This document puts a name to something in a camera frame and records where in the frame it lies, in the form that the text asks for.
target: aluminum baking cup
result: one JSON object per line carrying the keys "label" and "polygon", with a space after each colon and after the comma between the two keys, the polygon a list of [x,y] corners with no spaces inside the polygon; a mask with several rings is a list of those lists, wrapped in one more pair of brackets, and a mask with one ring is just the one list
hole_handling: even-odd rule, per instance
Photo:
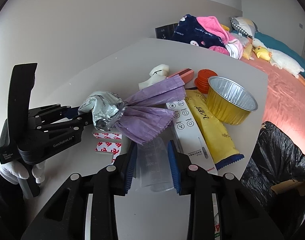
{"label": "aluminum baking cup", "polygon": [[224,77],[210,77],[208,79],[209,92],[207,107],[220,121],[238,125],[250,112],[258,109],[254,97],[236,82]]}

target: white glove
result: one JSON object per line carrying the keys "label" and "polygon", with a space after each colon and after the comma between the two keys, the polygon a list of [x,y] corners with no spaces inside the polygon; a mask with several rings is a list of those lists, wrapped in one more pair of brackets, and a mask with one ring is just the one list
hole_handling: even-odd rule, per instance
{"label": "white glove", "polygon": [[[32,174],[36,178],[36,183],[42,183],[45,180],[44,175],[45,161],[33,166]],[[28,179],[29,173],[27,169],[18,161],[10,163],[0,163],[0,175],[12,184],[18,184],[18,179]]]}

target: cardboard box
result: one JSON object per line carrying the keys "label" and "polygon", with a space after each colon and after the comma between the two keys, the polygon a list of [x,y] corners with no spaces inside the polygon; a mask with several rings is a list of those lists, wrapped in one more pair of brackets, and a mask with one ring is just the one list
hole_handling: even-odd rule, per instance
{"label": "cardboard box", "polygon": [[166,104],[174,110],[173,131],[176,136],[177,151],[187,154],[191,163],[196,164],[211,174],[218,175],[214,161],[206,142],[184,100]]}
{"label": "cardboard box", "polygon": [[270,187],[277,195],[287,192],[288,190],[291,190],[295,188],[298,190],[299,195],[305,196],[305,181],[297,181],[297,180],[286,180],[283,182],[280,182],[279,184],[273,185]]}

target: measuring cup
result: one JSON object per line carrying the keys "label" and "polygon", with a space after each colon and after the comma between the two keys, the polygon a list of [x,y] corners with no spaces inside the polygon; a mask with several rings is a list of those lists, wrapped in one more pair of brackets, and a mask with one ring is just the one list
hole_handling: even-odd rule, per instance
{"label": "measuring cup", "polygon": [[174,188],[168,153],[160,137],[144,145],[138,144],[137,172],[142,188],[149,187],[153,192]]}

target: pink bedsheet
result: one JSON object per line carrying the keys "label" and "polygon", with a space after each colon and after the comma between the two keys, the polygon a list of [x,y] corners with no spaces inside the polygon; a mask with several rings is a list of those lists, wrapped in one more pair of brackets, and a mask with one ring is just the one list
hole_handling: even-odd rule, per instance
{"label": "pink bedsheet", "polygon": [[257,58],[241,60],[268,75],[268,92],[263,122],[281,129],[305,154],[305,87],[284,69]]}

